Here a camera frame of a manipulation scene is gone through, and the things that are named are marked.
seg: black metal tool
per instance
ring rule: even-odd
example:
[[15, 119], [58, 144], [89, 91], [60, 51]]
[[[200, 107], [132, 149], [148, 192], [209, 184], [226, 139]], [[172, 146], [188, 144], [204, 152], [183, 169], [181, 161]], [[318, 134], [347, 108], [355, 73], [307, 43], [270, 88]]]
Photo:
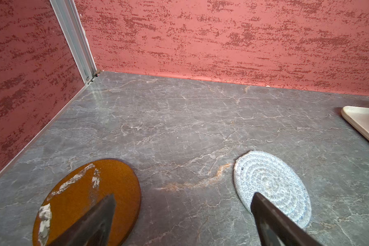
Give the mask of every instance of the black metal tool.
[[280, 246], [280, 241], [286, 246], [322, 246], [259, 192], [253, 196], [251, 212], [262, 246]]
[[113, 194], [104, 197], [48, 246], [105, 246], [115, 213]]

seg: white tray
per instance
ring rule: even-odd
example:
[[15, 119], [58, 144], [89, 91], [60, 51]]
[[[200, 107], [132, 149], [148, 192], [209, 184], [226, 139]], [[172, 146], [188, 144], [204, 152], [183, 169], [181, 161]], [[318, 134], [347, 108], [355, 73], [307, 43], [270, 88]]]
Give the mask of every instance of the white tray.
[[369, 140], [369, 108], [345, 106], [341, 114], [356, 130]]

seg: round coaster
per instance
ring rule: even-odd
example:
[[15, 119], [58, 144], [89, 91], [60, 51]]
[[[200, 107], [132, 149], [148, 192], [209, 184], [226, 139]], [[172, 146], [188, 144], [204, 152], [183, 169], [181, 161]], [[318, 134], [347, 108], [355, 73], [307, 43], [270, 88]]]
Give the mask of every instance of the round coaster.
[[299, 227], [310, 221], [309, 194], [296, 173], [281, 159], [263, 151], [250, 151], [235, 162], [234, 184], [246, 209], [260, 192]]
[[114, 195], [116, 208], [108, 245], [121, 245], [138, 218], [141, 188], [133, 170], [116, 160], [83, 165], [53, 188], [37, 213], [33, 245], [48, 245], [110, 194]]

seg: rusty metal disc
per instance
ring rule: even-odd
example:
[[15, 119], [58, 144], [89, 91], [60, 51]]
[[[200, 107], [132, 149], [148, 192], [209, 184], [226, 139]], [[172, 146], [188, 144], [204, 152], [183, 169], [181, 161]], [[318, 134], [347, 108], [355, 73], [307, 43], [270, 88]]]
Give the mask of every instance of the rusty metal disc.
[[121, 245], [138, 218], [141, 188], [128, 165], [110, 159], [77, 168], [52, 189], [37, 213], [33, 245], [48, 245], [109, 194], [116, 208], [108, 245]]

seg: metal corner profile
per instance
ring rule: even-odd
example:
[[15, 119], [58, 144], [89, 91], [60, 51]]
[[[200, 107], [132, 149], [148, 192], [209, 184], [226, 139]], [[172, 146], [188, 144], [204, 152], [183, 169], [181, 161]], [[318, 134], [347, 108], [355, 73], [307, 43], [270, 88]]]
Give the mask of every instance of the metal corner profile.
[[83, 82], [88, 84], [97, 71], [74, 0], [50, 0]]

